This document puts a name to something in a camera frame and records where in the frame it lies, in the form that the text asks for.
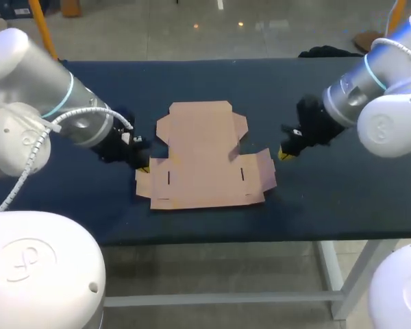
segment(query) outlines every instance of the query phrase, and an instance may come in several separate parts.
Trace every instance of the cardboard flap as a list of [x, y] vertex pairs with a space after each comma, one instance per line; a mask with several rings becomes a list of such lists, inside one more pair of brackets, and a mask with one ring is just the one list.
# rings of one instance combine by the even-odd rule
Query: cardboard flap
[[234, 127], [239, 140], [248, 132], [247, 118], [243, 115], [233, 113]]
[[157, 121], [157, 137], [169, 145], [169, 132], [171, 131], [170, 114]]
[[151, 174], [150, 173], [145, 173], [141, 170], [136, 170], [136, 181], [137, 181], [137, 187], [136, 187], [136, 194], [141, 196], [141, 197], [151, 197], [151, 191], [152, 191], [152, 186], [151, 186]]
[[264, 149], [257, 153], [256, 159], [258, 161], [258, 171], [262, 191], [265, 192], [275, 188], [277, 186], [277, 181], [275, 180], [275, 166], [269, 153], [269, 149]]

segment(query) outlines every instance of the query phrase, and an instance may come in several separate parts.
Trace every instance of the yellow pole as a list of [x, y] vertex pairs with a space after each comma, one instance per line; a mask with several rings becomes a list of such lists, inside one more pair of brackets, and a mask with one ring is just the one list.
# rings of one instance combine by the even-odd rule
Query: yellow pole
[[58, 55], [56, 54], [55, 46], [53, 46], [52, 39], [50, 38], [49, 29], [47, 28], [46, 19], [44, 18], [44, 14], [42, 13], [39, 0], [29, 0], [29, 5], [32, 9], [35, 23], [38, 26], [38, 30], [40, 31], [44, 47], [47, 49], [54, 60], [58, 60]]
[[399, 26], [402, 20], [403, 11], [405, 10], [405, 7], [406, 7], [406, 1], [407, 0], [396, 0], [388, 16], [388, 22], [386, 24], [386, 31], [385, 31], [386, 36], [393, 33]]

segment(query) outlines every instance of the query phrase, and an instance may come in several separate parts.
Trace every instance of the table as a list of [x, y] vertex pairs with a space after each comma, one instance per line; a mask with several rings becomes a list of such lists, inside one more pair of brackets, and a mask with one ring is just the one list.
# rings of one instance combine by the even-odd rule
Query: table
[[[280, 125], [297, 122], [299, 98], [320, 95], [358, 60], [68, 62], [112, 107], [129, 106], [137, 116], [138, 133], [147, 137], [155, 136], [155, 122], [174, 101], [228, 100], [248, 120], [242, 153], [269, 147], [278, 187], [255, 206], [150, 211], [148, 199], [134, 197], [134, 173], [125, 164], [104, 164], [91, 151], [52, 136], [49, 163], [30, 177], [11, 210], [70, 217], [101, 245], [323, 241], [318, 247], [330, 291], [115, 297], [106, 306], [331, 300], [334, 318], [344, 319], [396, 239], [411, 238], [411, 154], [377, 158], [361, 146], [354, 130], [331, 147], [307, 149], [294, 161], [278, 162], [277, 152], [284, 138]], [[154, 143], [152, 156], [167, 156], [163, 143]], [[13, 183], [0, 180], [0, 202]], [[344, 285], [329, 242], [343, 239], [377, 239], [367, 243]]]

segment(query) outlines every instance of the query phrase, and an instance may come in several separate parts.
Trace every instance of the gray metal cylinder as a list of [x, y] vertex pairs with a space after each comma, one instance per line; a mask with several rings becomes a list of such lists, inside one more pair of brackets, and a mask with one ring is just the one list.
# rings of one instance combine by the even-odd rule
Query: gray metal cylinder
[[[411, 17], [389, 38], [411, 50]], [[382, 96], [390, 86], [410, 78], [408, 55], [392, 46], [376, 45], [355, 68], [325, 90], [323, 102], [332, 118], [350, 127], [365, 105]]]
[[[108, 106], [19, 29], [0, 32], [0, 102], [23, 102], [52, 121], [72, 109]], [[89, 113], [62, 122], [61, 134], [92, 147], [112, 127], [112, 117]]]

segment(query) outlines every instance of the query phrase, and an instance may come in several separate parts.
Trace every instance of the table leg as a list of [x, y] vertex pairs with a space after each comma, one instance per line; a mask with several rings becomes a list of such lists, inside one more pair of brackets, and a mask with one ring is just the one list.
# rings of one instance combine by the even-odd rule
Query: table leg
[[393, 252], [398, 241], [398, 239], [370, 240], [366, 243], [342, 286], [344, 299], [332, 303], [332, 315], [335, 320], [346, 320], [369, 287], [373, 273], [379, 264]]

